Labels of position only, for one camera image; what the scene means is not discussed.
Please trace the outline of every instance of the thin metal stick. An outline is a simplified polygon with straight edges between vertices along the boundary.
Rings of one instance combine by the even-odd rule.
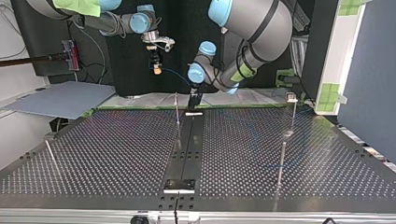
[[[177,116],[177,127],[180,129],[180,116],[178,113],[178,95],[175,95],[175,105],[176,105],[176,116]]]
[[[296,111],[297,111],[297,102],[294,103],[293,121],[291,122],[291,127],[294,127],[294,120],[295,120],[295,118],[296,118]]]
[[[47,149],[49,150],[49,154],[52,157],[52,160],[54,162],[56,162],[55,157],[53,156],[53,153],[52,153],[52,149],[50,148],[50,142],[48,140],[45,140],[45,142],[46,142],[46,145],[47,145]]]
[[[286,142],[282,144],[282,149],[280,151],[280,166],[279,166],[279,176],[277,178],[277,185],[280,186],[282,182],[282,174],[283,174],[283,165],[285,162],[285,151],[286,151]]]

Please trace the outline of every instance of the metal rod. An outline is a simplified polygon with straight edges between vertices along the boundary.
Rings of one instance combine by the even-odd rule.
[[[283,165],[285,162],[285,152],[286,152],[286,142],[282,144],[282,149],[280,151],[280,165],[279,165],[279,176],[277,178],[277,185],[280,186],[282,182]]]
[[[291,122],[291,127],[294,127],[294,120],[296,119],[296,111],[297,111],[297,102],[294,103],[293,121]]]
[[[176,105],[176,116],[177,116],[177,127],[180,129],[180,116],[178,113],[178,95],[175,95],[175,105]]]
[[[50,61],[50,56],[41,56],[35,58],[24,58],[24,59],[15,59],[15,60],[8,60],[0,62],[0,67],[8,67],[13,65],[19,64],[26,64],[26,63],[33,63],[33,62],[47,62]]]
[[[55,157],[53,156],[53,153],[52,153],[52,149],[50,148],[50,142],[48,140],[45,140],[45,142],[47,145],[47,149],[49,150],[49,154],[52,157],[52,160],[56,162]]]

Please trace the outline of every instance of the gray robot arm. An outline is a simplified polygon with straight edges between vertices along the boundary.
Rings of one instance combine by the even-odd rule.
[[[240,81],[277,59],[290,42],[291,15],[279,0],[212,0],[209,17],[246,40],[247,46],[241,43],[235,61],[219,71],[212,66],[216,46],[202,43],[189,70],[189,79],[197,84],[206,82],[234,93]]]
[[[158,25],[161,18],[157,18],[153,5],[137,7],[135,14],[116,15],[110,10],[118,8],[122,0],[100,0],[102,14],[100,17],[81,16],[77,12],[56,8],[52,0],[27,0],[39,13],[55,20],[71,20],[80,26],[90,26],[102,35],[140,34],[142,41],[147,44],[150,61],[154,73],[162,72],[162,56],[160,49],[169,52],[175,45],[175,40],[160,36]]]

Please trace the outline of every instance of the light blue joint cap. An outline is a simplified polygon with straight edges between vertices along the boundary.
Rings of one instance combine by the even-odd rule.
[[[143,5],[143,6],[138,6],[137,11],[154,11],[154,6],[153,5]]]
[[[137,12],[132,16],[130,25],[137,34],[143,34],[151,27],[149,16],[142,12]]]
[[[227,91],[227,93],[230,94],[230,95],[236,94],[236,92],[238,91],[238,87],[239,87],[239,83],[236,83],[236,84],[233,86],[233,89],[230,89],[229,91]]]
[[[205,81],[206,73],[204,68],[198,63],[193,63],[189,70],[189,79],[193,83],[203,83]]]
[[[224,27],[231,15],[233,0],[212,0],[209,9],[210,20]]]
[[[101,10],[105,12],[117,9],[121,5],[122,0],[100,0],[99,3]]]
[[[203,54],[207,56],[215,56],[216,50],[217,50],[216,45],[209,41],[203,42],[199,47],[199,51],[201,51]]]

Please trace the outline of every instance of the table surface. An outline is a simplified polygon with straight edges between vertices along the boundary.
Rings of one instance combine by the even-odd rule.
[[[0,172],[0,208],[396,214],[396,174],[310,109],[101,110]],[[280,151],[286,143],[281,186]],[[194,179],[193,194],[164,194]]]

